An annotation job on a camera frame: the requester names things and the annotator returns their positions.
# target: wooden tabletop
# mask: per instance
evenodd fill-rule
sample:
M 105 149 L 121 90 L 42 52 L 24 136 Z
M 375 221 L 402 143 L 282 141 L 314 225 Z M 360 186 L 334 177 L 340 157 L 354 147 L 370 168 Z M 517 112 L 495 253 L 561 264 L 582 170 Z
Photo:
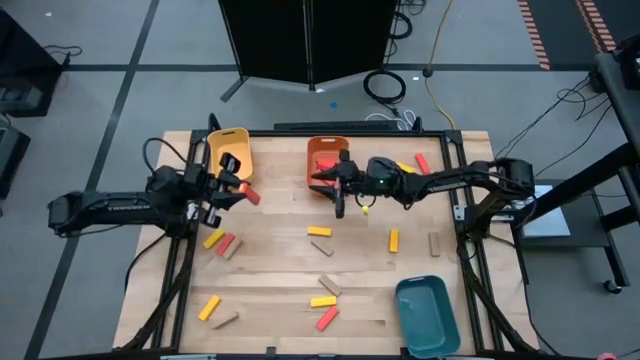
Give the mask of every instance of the wooden tabletop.
M 464 132 L 469 162 L 492 159 L 486 132 Z M 165 140 L 186 156 L 190 133 L 167 132 Z M 280 354 L 399 354 L 404 346 L 394 290 L 405 278 L 433 274 L 446 285 L 454 308 L 462 345 L 458 353 L 473 354 L 473 339 L 462 274 L 456 255 L 451 204 L 447 193 L 430 195 L 410 211 L 393 200 L 378 199 L 365 217 L 347 200 L 346 215 L 338 220 L 333 204 L 306 188 L 306 137 L 252 138 L 253 186 L 262 196 L 260 206 L 249 202 L 223 212 L 222 228 L 244 245 L 225 260 L 200 243 L 213 230 L 201 227 L 183 326 L 180 351 L 184 353 L 264 353 L 275 346 Z M 444 169 L 439 140 L 428 138 L 350 138 L 351 157 L 362 168 L 372 156 L 415 164 L 425 155 L 432 171 Z M 167 147 L 159 165 L 183 164 Z M 476 201 L 486 191 L 474 189 Z M 326 243 L 335 253 L 327 257 L 310 244 L 308 226 L 333 229 Z M 388 251 L 391 228 L 400 232 L 397 254 Z M 439 234 L 442 256 L 429 253 L 428 233 Z M 494 225 L 492 234 L 511 239 L 508 226 Z M 143 227 L 141 251 L 161 234 Z M 170 241 L 146 254 L 129 281 L 114 346 L 130 340 L 158 303 Z M 523 338 L 537 346 L 524 298 L 518 260 L 513 248 L 486 240 L 490 276 L 496 303 Z M 324 331 L 315 324 L 326 308 L 311 309 L 312 297 L 331 295 L 318 279 L 326 273 L 343 292 L 340 314 Z M 212 295 L 222 301 L 207 322 L 198 314 Z M 486 311 L 478 300 L 485 347 L 492 348 Z M 212 329 L 217 316 L 239 312 L 239 319 Z M 168 312 L 170 325 L 175 314 Z M 167 326 L 165 344 L 171 328 Z

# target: yellow block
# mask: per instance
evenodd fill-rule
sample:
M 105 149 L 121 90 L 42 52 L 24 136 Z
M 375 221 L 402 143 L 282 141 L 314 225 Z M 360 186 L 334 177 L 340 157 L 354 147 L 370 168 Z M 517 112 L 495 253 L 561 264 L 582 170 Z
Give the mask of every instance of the yellow block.
M 403 164 L 401 162 L 396 161 L 396 164 L 398 164 L 398 167 L 400 167 L 400 169 L 402 169 L 402 171 L 404 172 L 408 172 L 408 173 L 415 173 L 416 169 L 412 168 L 411 166 L 407 165 L 407 164 Z
M 307 234 L 315 236 L 331 236 L 331 228 L 321 228 L 317 226 L 309 226 Z
M 398 229 L 391 229 L 389 233 L 389 252 L 397 253 L 398 252 Z
M 200 315 L 198 315 L 198 318 L 202 321 L 207 321 L 207 319 L 209 319 L 209 316 L 211 316 L 211 313 L 213 312 L 213 310 L 216 309 L 218 304 L 220 304 L 220 296 L 213 295 L 209 300 L 209 302 L 207 303 L 207 305 L 204 307 L 204 309 L 200 311 Z
M 214 231 L 213 234 L 211 234 L 211 236 L 209 236 L 207 240 L 202 243 L 202 246 L 207 249 L 211 249 L 211 247 L 215 245 L 220 239 L 222 239 L 223 236 L 224 230 L 216 229 L 216 231 Z
M 338 299 L 335 296 L 311 299 L 311 307 L 333 306 L 337 303 Z

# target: white cable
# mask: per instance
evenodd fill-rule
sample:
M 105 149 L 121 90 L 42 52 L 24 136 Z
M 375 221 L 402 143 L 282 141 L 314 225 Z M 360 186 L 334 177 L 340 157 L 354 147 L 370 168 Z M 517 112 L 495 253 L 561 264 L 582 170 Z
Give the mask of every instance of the white cable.
M 406 130 L 406 131 L 411 130 L 411 129 L 413 128 L 413 124 L 416 122 L 416 119 L 418 118 L 418 117 L 416 116 L 416 113 L 414 113 L 414 112 L 413 112 L 413 111 L 411 111 L 411 110 L 405 110 L 405 111 L 402 113 L 402 115 L 403 115 L 404 119 L 401 119 L 401 118 L 393 118 L 393 119 L 392 119 L 392 118 L 390 118 L 390 117 L 388 117 L 387 115 L 384 115 L 384 114 L 380 114 L 380 113 L 373 113 L 373 114 L 371 114 L 371 115 L 367 116 L 367 118 L 366 118 L 366 119 L 364 119 L 364 121 L 369 121 L 369 120 L 371 120 L 371 118 L 372 118 L 372 117 L 378 116 L 378 117 L 381 117 L 381 118 L 383 118 L 383 119 L 385 119 L 385 120 L 389 120 L 389 121 L 397 121 L 397 122 L 398 122 L 398 129 L 399 129 L 399 130 Z

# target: robotic arm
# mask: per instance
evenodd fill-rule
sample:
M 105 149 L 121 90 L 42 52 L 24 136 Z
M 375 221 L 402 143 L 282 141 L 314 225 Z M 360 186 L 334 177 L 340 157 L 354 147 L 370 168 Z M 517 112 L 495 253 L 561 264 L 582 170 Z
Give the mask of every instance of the robotic arm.
M 488 236 L 491 218 L 512 201 L 526 200 L 535 194 L 531 164 L 516 159 L 476 161 L 469 166 L 437 172 L 429 175 L 407 173 L 392 160 L 374 157 L 367 170 L 360 171 L 350 160 L 349 152 L 340 152 L 340 162 L 331 169 L 312 175 L 318 180 L 335 181 L 333 186 L 310 188 L 335 203 L 336 217 L 344 217 L 345 195 L 370 195 L 391 197 L 409 210 L 427 195 L 467 187 L 481 187 L 489 194 L 477 205 L 465 208 L 464 220 L 457 223 L 457 231 L 463 239 L 480 241 Z M 496 321 L 505 338 L 516 351 L 536 351 L 527 344 L 487 294 L 469 261 L 467 248 L 458 244 L 462 274 L 469 286 Z
M 224 154 L 220 165 L 223 170 L 218 177 L 197 164 L 187 164 L 184 173 L 163 166 L 149 177 L 143 192 L 68 193 L 49 203 L 49 227 L 56 235 L 67 237 L 91 225 L 155 225 L 167 236 L 176 237 L 184 235 L 188 205 L 208 202 L 202 223 L 217 228 L 220 217 L 216 210 L 229 210 L 246 197 L 243 192 L 230 191 L 243 187 L 234 175 L 240 161 Z

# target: yellow cable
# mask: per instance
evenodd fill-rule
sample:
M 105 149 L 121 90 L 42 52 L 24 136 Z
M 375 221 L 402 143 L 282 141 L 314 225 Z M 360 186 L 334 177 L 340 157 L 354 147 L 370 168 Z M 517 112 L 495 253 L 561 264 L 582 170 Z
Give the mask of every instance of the yellow cable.
M 442 25 L 444 25 L 444 21 L 447 19 L 447 15 L 449 14 L 449 10 L 451 9 L 451 5 L 453 5 L 453 0 L 449 0 L 449 5 L 447 5 L 447 8 L 445 9 L 444 14 L 442 15 L 442 20 L 440 20 L 440 25 L 438 25 L 438 31 L 436 32 L 436 38 L 435 38 L 435 40 L 433 42 L 433 49 L 431 50 L 431 57 L 429 58 L 429 64 L 427 65 L 427 69 L 428 69 L 429 72 L 431 72 L 431 67 L 433 65 L 433 59 L 436 56 L 436 50 L 438 48 L 438 41 L 440 40 L 440 32 L 442 31 Z M 438 104 L 438 101 L 436 100 L 436 98 L 431 93 L 431 90 L 429 89 L 429 81 L 428 81 L 428 79 L 426 77 L 424 79 L 424 85 L 427 88 L 427 93 L 429 94 L 429 97 L 433 101 L 433 104 L 436 106 L 436 108 L 438 109 L 440 114 L 442 114 L 444 117 L 447 118 L 447 120 L 449 120 L 449 124 L 451 124 L 451 127 L 455 130 L 456 129 L 456 123 L 455 123 L 455 121 L 453 121 L 453 117 L 451 115 L 447 114 L 447 112 L 444 111 L 442 106 L 440 106 L 440 104 Z

